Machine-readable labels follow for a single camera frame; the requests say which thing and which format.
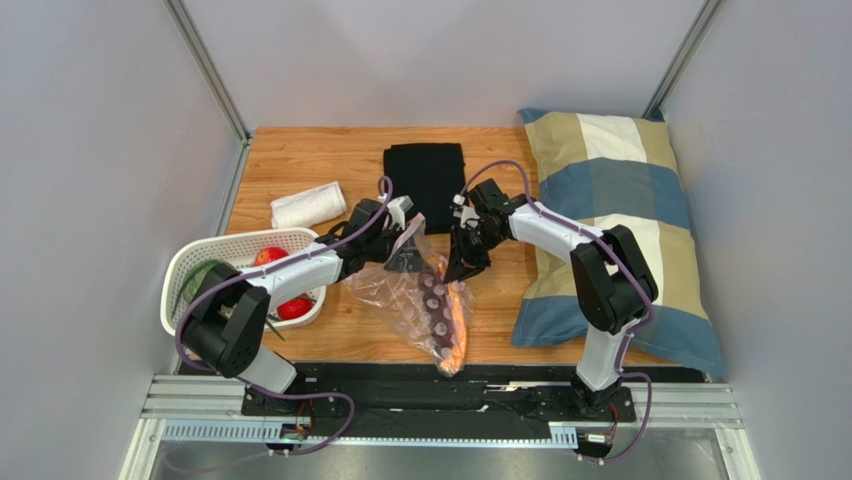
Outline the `clear zip top bag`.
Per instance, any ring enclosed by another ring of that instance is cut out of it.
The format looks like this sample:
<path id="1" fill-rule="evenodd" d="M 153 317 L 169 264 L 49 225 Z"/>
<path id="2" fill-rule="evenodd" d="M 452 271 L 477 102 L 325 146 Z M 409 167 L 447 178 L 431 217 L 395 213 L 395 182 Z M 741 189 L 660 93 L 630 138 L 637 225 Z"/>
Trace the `clear zip top bag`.
<path id="1" fill-rule="evenodd" d="M 425 218 L 422 214 L 410 220 L 401 235 L 409 232 L 417 235 L 417 245 L 424 260 L 430 256 L 439 256 L 445 261 L 447 267 L 448 260 L 432 246 L 427 238 Z M 436 366 L 433 357 L 423 349 L 425 332 L 420 326 L 420 314 L 423 308 L 417 280 L 420 272 L 391 273 L 384 270 L 383 264 L 361 270 L 344 280 L 343 285 L 356 300 L 366 306 L 368 311 L 401 340 L 428 354 Z M 474 296 L 465 283 L 456 282 L 460 284 L 466 311 L 468 350 L 468 323 L 473 313 Z"/>

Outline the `orange fake carrot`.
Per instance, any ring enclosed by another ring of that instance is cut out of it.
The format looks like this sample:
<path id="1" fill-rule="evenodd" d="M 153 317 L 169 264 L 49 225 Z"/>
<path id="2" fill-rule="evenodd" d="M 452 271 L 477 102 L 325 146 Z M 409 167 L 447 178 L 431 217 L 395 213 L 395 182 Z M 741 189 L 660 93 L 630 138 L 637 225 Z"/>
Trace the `orange fake carrot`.
<path id="1" fill-rule="evenodd" d="M 425 332 L 423 349 L 433 357 L 443 375 L 452 377 L 464 366 L 467 325 L 460 284 L 446 284 L 445 270 L 441 257 L 430 256 L 418 274 L 423 308 L 420 326 Z"/>

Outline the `red fake tomato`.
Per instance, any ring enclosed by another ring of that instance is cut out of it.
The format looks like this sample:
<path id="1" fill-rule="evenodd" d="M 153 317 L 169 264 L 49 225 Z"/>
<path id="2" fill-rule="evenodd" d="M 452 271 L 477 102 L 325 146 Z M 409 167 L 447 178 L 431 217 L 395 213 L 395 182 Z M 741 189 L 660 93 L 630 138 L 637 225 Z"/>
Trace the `red fake tomato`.
<path id="1" fill-rule="evenodd" d="M 263 265 L 275 262 L 277 260 L 281 260 L 283 258 L 286 258 L 288 255 L 289 255 L 289 252 L 284 248 L 281 248 L 281 247 L 278 247 L 278 246 L 266 247 L 266 248 L 261 249 L 255 255 L 255 258 L 254 258 L 252 265 L 255 266 L 255 267 L 263 266 Z"/>

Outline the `red fake apple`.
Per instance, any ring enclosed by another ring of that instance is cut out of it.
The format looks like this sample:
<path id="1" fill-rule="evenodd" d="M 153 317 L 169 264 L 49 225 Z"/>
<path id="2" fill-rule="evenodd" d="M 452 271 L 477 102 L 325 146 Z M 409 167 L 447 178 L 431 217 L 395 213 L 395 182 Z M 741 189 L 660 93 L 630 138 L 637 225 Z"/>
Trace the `red fake apple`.
<path id="1" fill-rule="evenodd" d="M 307 315 L 314 306 L 311 298 L 299 296 L 279 305 L 276 308 L 276 317 L 282 321 L 299 319 Z"/>

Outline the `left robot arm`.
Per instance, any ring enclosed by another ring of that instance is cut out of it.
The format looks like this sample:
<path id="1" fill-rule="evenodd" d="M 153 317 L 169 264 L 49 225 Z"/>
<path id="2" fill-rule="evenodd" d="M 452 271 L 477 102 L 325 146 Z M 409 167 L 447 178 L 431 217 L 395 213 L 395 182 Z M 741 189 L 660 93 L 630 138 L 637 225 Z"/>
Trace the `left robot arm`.
<path id="1" fill-rule="evenodd" d="M 314 288 L 338 283 L 368 263 L 387 261 L 413 202 L 407 196 L 360 201 L 346 222 L 281 260 L 238 271 L 212 267 L 175 327 L 180 354 L 264 393 L 285 393 L 296 367 L 262 344 L 270 314 Z"/>

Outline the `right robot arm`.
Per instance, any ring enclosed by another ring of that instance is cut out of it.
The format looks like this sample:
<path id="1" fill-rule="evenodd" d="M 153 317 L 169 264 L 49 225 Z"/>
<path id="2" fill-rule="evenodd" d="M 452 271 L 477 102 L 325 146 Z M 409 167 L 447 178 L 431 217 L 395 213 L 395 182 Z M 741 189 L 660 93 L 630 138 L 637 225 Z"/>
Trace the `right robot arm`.
<path id="1" fill-rule="evenodd" d="M 491 265 L 490 253 L 513 240 L 533 245 L 571 268 L 579 310 L 589 324 L 571 379 L 577 404 L 601 409 L 623 380 L 632 334 L 654 316 L 659 290 L 632 231 L 591 227 L 564 217 L 527 194 L 507 196 L 493 180 L 455 195 L 447 283 Z"/>

